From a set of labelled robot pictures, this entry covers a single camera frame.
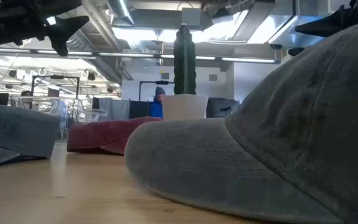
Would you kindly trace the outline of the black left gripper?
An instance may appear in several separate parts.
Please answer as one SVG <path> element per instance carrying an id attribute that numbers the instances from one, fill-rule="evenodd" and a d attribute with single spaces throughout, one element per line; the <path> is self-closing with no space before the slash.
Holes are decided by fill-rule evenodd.
<path id="1" fill-rule="evenodd" d="M 0 0 L 0 45 L 47 35 L 59 56 L 68 55 L 68 39 L 88 21 L 88 16 L 56 17 L 81 6 L 81 0 Z"/>

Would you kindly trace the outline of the grey cap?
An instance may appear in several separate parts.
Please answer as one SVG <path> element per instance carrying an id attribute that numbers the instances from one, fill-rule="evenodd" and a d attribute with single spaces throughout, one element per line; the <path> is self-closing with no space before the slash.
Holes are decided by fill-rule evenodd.
<path id="1" fill-rule="evenodd" d="M 358 224 L 358 24 L 272 71 L 224 118 L 139 126 L 124 157 L 139 184 L 180 203 Z"/>
<path id="2" fill-rule="evenodd" d="M 0 164 L 24 158 L 49 159 L 60 118 L 0 105 Z"/>

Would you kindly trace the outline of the dark red cap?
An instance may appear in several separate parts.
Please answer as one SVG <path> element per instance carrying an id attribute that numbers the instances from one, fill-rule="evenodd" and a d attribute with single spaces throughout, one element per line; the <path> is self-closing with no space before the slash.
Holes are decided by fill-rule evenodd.
<path id="1" fill-rule="evenodd" d="M 140 125 L 161 118 L 141 117 L 73 125 L 68 132 L 67 151 L 81 154 L 123 156 L 129 136 Z"/>

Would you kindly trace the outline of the clear acrylic hat stand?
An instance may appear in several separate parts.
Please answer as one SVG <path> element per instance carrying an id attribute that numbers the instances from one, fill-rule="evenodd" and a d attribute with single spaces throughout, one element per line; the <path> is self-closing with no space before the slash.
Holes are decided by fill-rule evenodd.
<path id="1" fill-rule="evenodd" d="M 69 129 L 75 124 L 98 122 L 106 110 L 92 109 L 91 100 L 44 96 L 12 96 L 11 106 L 49 114 L 60 119 L 56 141 L 67 141 Z"/>

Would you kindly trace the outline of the long ceiling light strip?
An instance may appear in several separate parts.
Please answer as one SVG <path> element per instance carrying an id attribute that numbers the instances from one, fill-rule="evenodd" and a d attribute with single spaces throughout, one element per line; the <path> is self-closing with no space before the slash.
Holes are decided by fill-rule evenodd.
<path id="1" fill-rule="evenodd" d="M 0 54 L 32 54 L 32 55 L 57 55 L 54 50 L 38 50 L 38 49 L 13 49 L 0 48 Z M 123 53 L 123 52 L 68 52 L 68 56 L 72 57 L 126 57 L 126 58 L 158 58 L 158 59 L 174 59 L 174 55 L 170 54 L 143 54 L 143 53 Z M 271 58 L 247 58 L 247 57 L 218 57 L 218 56 L 196 56 L 196 60 L 217 61 L 217 62 L 241 62 L 241 63 L 272 63 L 278 64 L 279 59 Z"/>

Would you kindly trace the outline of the grey partition panel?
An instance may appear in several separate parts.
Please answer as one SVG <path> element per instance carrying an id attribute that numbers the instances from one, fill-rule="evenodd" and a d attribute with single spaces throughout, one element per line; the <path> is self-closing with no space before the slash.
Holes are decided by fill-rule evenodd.
<path id="1" fill-rule="evenodd" d="M 129 100 L 114 100 L 112 98 L 100 98 L 99 108 L 104 113 L 99 117 L 100 121 L 128 120 Z"/>

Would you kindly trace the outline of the green cactus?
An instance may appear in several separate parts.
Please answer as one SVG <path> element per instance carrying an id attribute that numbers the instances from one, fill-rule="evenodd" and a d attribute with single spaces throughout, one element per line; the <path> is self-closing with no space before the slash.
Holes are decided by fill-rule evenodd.
<path id="1" fill-rule="evenodd" d="M 196 94 L 195 43 L 186 24 L 176 33 L 173 48 L 174 94 Z"/>

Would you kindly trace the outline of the person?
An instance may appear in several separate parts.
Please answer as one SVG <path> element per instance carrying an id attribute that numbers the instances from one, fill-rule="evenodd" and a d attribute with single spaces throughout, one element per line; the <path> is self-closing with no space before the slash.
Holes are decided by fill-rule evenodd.
<path id="1" fill-rule="evenodd" d="M 155 89 L 154 100 L 150 106 L 150 116 L 163 118 L 163 98 L 165 96 L 165 90 L 159 86 Z"/>

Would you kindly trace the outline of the white faceted plant pot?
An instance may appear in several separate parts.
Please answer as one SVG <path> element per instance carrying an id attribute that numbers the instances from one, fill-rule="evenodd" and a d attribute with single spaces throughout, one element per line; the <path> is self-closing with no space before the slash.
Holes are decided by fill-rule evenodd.
<path id="1" fill-rule="evenodd" d="M 162 102 L 163 120 L 203 119 L 208 97 L 203 95 L 169 95 Z"/>

